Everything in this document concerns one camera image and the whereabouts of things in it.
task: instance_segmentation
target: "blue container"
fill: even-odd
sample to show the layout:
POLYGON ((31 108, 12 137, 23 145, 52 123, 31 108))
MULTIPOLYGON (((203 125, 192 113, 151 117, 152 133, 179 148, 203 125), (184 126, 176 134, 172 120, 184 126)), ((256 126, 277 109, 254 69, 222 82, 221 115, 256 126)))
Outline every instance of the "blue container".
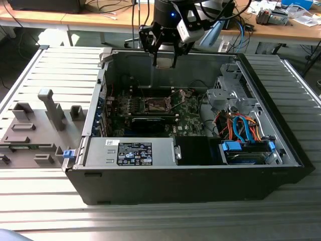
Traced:
POLYGON ((283 5, 299 5, 306 10, 309 10, 313 4, 313 0, 282 0, 283 5))

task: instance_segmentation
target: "motherboard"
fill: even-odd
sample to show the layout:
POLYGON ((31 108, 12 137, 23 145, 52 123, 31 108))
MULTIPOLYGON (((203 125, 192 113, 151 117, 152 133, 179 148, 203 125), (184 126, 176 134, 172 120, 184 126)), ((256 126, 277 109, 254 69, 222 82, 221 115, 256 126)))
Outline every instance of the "motherboard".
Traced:
POLYGON ((172 89, 129 89, 107 97, 105 114, 109 136, 204 136, 197 93, 172 89))

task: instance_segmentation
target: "sticker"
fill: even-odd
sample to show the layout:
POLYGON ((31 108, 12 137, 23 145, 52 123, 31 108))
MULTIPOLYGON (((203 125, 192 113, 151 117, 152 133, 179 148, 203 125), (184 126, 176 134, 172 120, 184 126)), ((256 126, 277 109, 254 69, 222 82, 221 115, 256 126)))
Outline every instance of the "sticker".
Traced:
POLYGON ((152 165, 151 143, 119 143, 119 140, 108 141, 118 141, 118 166, 152 165))
POLYGON ((119 140, 106 140, 106 146, 118 146, 119 140))

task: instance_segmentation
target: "workbench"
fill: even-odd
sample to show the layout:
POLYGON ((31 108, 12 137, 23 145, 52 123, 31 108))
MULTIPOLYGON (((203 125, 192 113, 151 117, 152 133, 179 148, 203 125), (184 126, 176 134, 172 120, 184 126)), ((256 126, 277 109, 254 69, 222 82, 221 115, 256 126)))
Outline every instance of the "workbench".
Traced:
MULTIPOLYGON (((242 9, 247 0, 237 0, 238 9, 242 9)), ((129 5, 127 2, 121 2, 117 6, 104 8, 106 11, 112 11, 121 6, 129 5)), ((147 16, 147 5, 141 4, 140 22, 144 22, 147 16)), ((150 23, 153 19, 153 4, 150 4, 150 23)), ((73 46, 70 30, 79 31, 94 31, 101 33, 101 42, 105 42, 104 34, 107 32, 113 33, 131 33, 131 7, 124 8, 117 11, 117 20, 105 17, 102 14, 95 14, 83 10, 80 14, 65 14, 65 13, 50 13, 50 12, 37 12, 37 11, 13 11, 9 4, 7 8, 10 13, 26 28, 44 28, 44 29, 58 29, 63 33, 64 45, 73 46)), ((320 7, 313 6, 312 12, 321 12, 320 7)), ((294 20, 290 20, 289 26, 276 26, 276 25, 258 25, 255 21, 255 15, 243 13, 242 17, 247 23, 253 24, 254 32, 250 38, 250 44, 247 48, 247 53, 255 53, 256 48, 260 42, 268 43, 283 43, 283 44, 304 44, 304 45, 317 45, 321 39, 321 27, 319 25, 307 27, 299 24, 294 20)), ((14 19, 6 12, 4 7, 0 5, 0 25, 19 27, 14 19)), ((138 6, 135 6, 134 28, 135 32, 138 31, 138 6)), ((236 37, 240 31, 236 26, 228 30, 223 30, 221 36, 236 37)))
MULTIPOLYGON (((62 109, 72 104, 88 108, 100 52, 84 47, 38 50, 0 104, 0 138, 13 119, 15 102, 45 108, 37 98, 42 87, 56 93, 53 98, 62 109)), ((318 239, 319 100, 287 61, 266 55, 247 59, 315 166, 311 175, 261 201, 87 206, 60 168, 0 169, 1 228, 34 241, 318 239)))

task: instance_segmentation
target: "wooden table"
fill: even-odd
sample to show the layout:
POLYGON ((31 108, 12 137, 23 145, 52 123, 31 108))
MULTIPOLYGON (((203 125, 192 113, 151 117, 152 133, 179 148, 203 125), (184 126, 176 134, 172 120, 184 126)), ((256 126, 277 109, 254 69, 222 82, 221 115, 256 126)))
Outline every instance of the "wooden table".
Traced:
MULTIPOLYGON (((103 4, 113 4, 118 1, 99 0, 100 6, 103 4)), ((242 9, 245 6, 247 0, 237 0, 238 9, 242 9)), ((121 6, 130 5, 130 2, 122 2, 121 5, 105 7, 104 11, 113 11, 121 6)), ((80 14, 64 14, 64 13, 52 13, 52 12, 36 12, 36 11, 14 11, 10 5, 7 4, 7 8, 15 18, 24 26, 30 28, 54 28, 61 30, 65 35, 64 44, 72 45, 70 30, 79 31, 95 31, 95 32, 115 32, 115 33, 131 33, 131 13, 132 8, 127 7, 122 10, 116 11, 116 15, 108 15, 116 17, 117 20, 110 19, 102 14, 91 13, 88 10, 83 10, 80 14)), ((150 15, 148 24, 153 19, 154 5, 150 5, 150 15)), ((93 3, 91 7, 92 11, 97 11, 96 3, 93 3)), ((311 9, 315 12, 321 12, 321 8, 313 7, 311 9)), ((147 15, 147 5, 140 5, 140 23, 142 24, 147 15)), ((135 6, 134 12, 134 28, 137 33, 138 29, 138 6, 135 6)), ((293 20, 290 20, 290 26, 276 26, 276 25, 258 25, 255 21, 255 15, 243 13, 242 17, 246 19, 247 23, 254 25, 254 33, 250 39, 251 46, 250 51, 255 52, 255 49, 259 42, 270 43, 286 43, 286 44, 305 44, 316 45, 321 39, 321 27, 319 25, 313 27, 306 27, 293 20)), ((14 26, 19 25, 13 20, 13 18, 6 12, 4 7, 0 5, 0 25, 14 26)), ((235 37, 239 34, 237 27, 232 27, 229 30, 223 30, 222 36, 235 37)), ((104 42, 104 34, 101 34, 101 41, 104 42)))

